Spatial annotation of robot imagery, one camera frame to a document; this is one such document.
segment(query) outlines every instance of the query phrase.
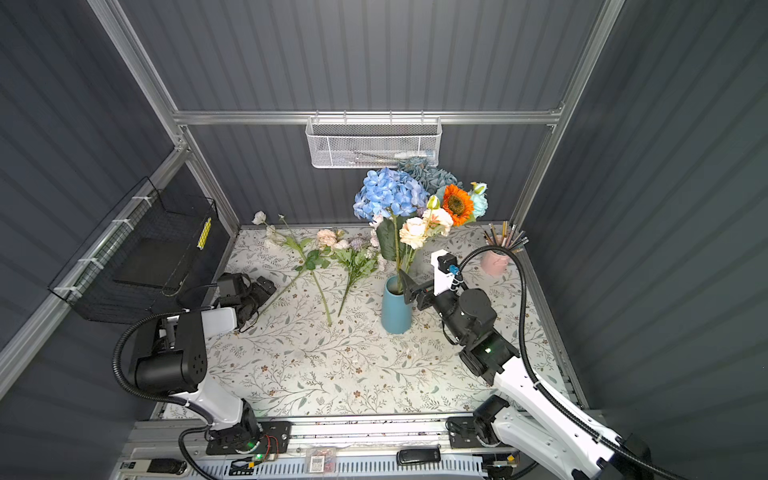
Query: gray corrugated wall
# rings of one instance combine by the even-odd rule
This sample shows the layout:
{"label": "gray corrugated wall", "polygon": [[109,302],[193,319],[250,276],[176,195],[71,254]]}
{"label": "gray corrugated wall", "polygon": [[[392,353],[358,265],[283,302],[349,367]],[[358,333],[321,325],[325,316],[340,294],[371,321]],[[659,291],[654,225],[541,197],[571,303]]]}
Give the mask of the gray corrugated wall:
{"label": "gray corrugated wall", "polygon": [[[292,223],[360,221],[352,203],[366,175],[364,169],[317,169],[310,161],[304,127],[201,126],[191,131],[203,154],[213,161],[216,178],[238,217],[247,223],[264,210]],[[505,220],[520,195],[545,125],[462,125],[443,129],[440,167],[470,181],[488,183],[485,219]]]}
{"label": "gray corrugated wall", "polygon": [[556,108],[599,0],[131,0],[181,110]]}
{"label": "gray corrugated wall", "polygon": [[[0,346],[173,145],[85,0],[0,2]],[[0,401],[0,478],[106,478],[151,404],[119,391],[123,326],[72,314]]]}
{"label": "gray corrugated wall", "polygon": [[[556,108],[600,0],[123,2],[181,110]],[[243,223],[349,222],[365,170],[311,167],[303,127],[191,128]],[[511,215],[545,127],[448,126],[440,166]]]}
{"label": "gray corrugated wall", "polygon": [[694,478],[768,453],[768,4],[628,2],[526,220],[593,408]]}

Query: floral tablecloth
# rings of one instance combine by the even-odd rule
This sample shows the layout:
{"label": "floral tablecloth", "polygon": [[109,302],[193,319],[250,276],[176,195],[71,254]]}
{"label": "floral tablecloth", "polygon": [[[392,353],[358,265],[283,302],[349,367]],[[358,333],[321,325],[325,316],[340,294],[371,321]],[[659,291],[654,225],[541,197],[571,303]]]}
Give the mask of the floral tablecloth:
{"label": "floral tablecloth", "polygon": [[[294,229],[294,233],[313,237],[317,230]],[[346,238],[370,232],[369,227],[344,230]],[[242,230],[227,271],[265,276],[279,292],[296,275],[298,253],[265,240],[265,230]],[[412,275],[420,281],[432,275],[429,254],[435,250],[443,248],[461,258],[482,244],[476,225],[456,229],[446,238],[434,237],[418,253]],[[391,335],[382,328],[382,291],[393,274],[390,262],[386,270],[359,282],[338,316],[346,272],[335,261],[329,268],[316,270],[332,312],[331,327],[312,277],[302,275],[265,310],[255,328],[207,339],[208,375],[250,402],[259,416],[473,410],[493,388],[466,369],[458,357],[460,348],[445,340],[433,309],[414,310],[413,326],[403,335]],[[493,278],[480,270],[478,257],[464,277],[469,286],[485,290],[498,313],[496,329],[516,345],[520,280],[514,266]],[[527,307],[525,338],[531,364],[563,390],[536,308],[530,300]],[[192,415],[169,405],[163,418]]]}

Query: yellow label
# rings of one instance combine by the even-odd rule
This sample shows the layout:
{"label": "yellow label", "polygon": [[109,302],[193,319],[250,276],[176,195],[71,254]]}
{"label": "yellow label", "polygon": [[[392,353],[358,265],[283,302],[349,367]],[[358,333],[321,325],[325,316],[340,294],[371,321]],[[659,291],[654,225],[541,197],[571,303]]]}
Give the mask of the yellow label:
{"label": "yellow label", "polygon": [[203,231],[200,233],[200,239],[197,241],[197,248],[200,250],[205,247],[205,240],[208,240],[208,233],[210,232],[210,217],[208,217],[208,221],[205,223],[205,227],[203,227]]}

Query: blue vase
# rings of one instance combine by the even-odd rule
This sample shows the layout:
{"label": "blue vase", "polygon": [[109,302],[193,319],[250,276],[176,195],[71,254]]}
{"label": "blue vase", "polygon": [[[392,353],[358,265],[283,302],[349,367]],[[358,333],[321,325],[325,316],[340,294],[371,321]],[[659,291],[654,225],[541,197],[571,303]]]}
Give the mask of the blue vase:
{"label": "blue vase", "polygon": [[397,290],[397,276],[391,276],[384,286],[384,298],[382,299],[382,326],[389,333],[405,333],[411,328],[413,308],[406,305],[402,294],[395,295]]}

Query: blue hydrangea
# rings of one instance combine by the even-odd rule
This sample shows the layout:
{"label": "blue hydrangea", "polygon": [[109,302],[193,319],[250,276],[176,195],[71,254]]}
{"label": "blue hydrangea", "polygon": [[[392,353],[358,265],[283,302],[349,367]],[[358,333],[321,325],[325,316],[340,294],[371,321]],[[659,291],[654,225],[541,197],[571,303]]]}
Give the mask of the blue hydrangea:
{"label": "blue hydrangea", "polygon": [[355,216],[368,221],[382,214],[410,215],[427,203],[427,192],[406,172],[383,168],[369,170],[352,205]]}
{"label": "blue hydrangea", "polygon": [[451,172],[442,168],[428,166],[425,158],[415,157],[410,160],[401,161],[398,168],[401,172],[406,172],[419,182],[430,195],[435,195],[441,187],[447,187],[448,185],[462,187],[462,182],[457,181]]}

